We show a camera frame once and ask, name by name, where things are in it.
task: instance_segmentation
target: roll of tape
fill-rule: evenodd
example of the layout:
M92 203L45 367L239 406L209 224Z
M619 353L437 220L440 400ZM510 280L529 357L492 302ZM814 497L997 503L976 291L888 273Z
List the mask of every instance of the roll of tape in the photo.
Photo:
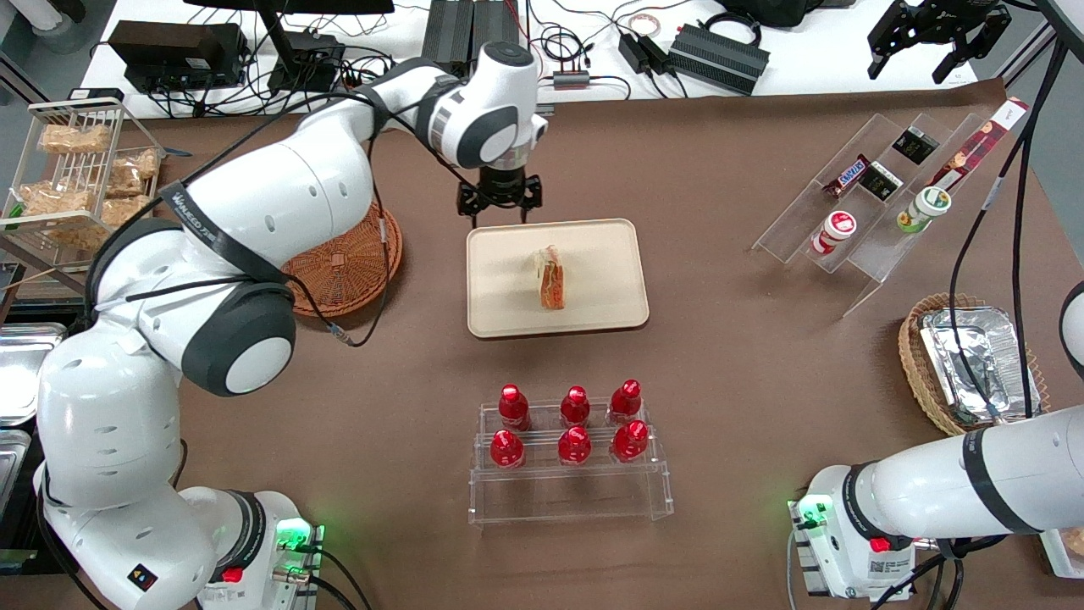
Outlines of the roll of tape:
M662 30L662 24L659 23L659 20L655 18L655 15L636 13L629 17L629 29L641 36L651 38Z

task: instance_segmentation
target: clear acrylic shelf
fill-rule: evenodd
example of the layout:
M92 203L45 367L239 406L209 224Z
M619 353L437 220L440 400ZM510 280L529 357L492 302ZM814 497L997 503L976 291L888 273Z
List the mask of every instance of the clear acrylic shelf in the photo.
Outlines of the clear acrylic shelf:
M883 284L922 234L900 230L896 216L984 121L979 115L970 114L955 130L950 130L927 114L918 115L911 127L933 138L940 145L921 164L915 164L892 147L905 128L880 114L874 115L753 243L753 249L764 249L783 263L790 262L801 252L828 273L850 261L869 277L869 282L843 314L847 316ZM860 154L880 163L903 181L903 185L885 200L861 184L851 185L838 200L825 193L824 185L838 178ZM811 247L813 235L821 230L828 213L837 209L851 212L857 229L830 254L818 254Z
M526 464L517 469L498 468L489 457L493 434L503 429L496 403L481 405L470 468L468 521L479 528L492 523L571 521L606 517L647 517L651 521L673 515L670 470L646 404L640 418L648 425L647 451L629 464L609 456L617 428L605 423L605 398L591 399L588 434L591 457L581 466L564 466L557 458L560 401L532 404L531 430L517 432L524 442Z

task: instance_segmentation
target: metal tray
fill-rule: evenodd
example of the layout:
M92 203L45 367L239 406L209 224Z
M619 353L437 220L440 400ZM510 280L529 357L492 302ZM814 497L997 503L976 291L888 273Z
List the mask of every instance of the metal tray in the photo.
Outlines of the metal tray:
M3 518L8 498L18 480L23 458L30 446L30 436L22 430L0 430L0 518Z
M0 428L18 426L38 413L38 371L66 335L54 323L0 326Z

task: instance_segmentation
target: floor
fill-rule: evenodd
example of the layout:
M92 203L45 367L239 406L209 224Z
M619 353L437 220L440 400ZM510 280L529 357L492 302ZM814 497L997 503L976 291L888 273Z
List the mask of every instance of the floor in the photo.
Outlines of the floor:
M25 55L25 60L16 61L23 63L24 68L53 99L63 99L67 91L81 80L90 62L89 51L94 41L101 37L114 0L85 0L85 2L88 9L88 17L83 23L87 29L87 42L78 52L70 55L54 55L40 44L34 44L26 53L26 49L10 50L9 47L12 44L4 44L9 54L22 52ZM997 47L989 57L972 62L975 72L980 78L993 76L1017 44L1041 23L1042 16L1037 13L1016 8L1009 10L1012 13L1012 23ZM16 39L13 43L27 46L25 40ZM1032 67L1009 93L1029 103L1033 102L1048 55L1049 53ZM1084 117L1081 116L1081 99L1084 99L1084 66L1070 54L1043 111L1043 119L1036 131L1032 165L1061 219L1077 258L1084 260L1084 205L1080 205L1080 193L1084 191L1084 171L1081 170L1081 159L1084 159L1084 138L1082 138ZM28 125L25 105L21 102L15 101L7 106L0 106L0 137L9 142L8 146L0 146L0 184L11 183Z

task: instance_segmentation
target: beige tray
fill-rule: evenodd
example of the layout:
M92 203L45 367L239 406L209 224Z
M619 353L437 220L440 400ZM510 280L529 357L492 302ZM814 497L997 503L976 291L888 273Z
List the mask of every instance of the beige tray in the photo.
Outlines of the beige tray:
M565 309L539 302L533 254L557 246ZM467 235L467 327L481 339L638 327L647 289L636 228L623 218L485 226Z

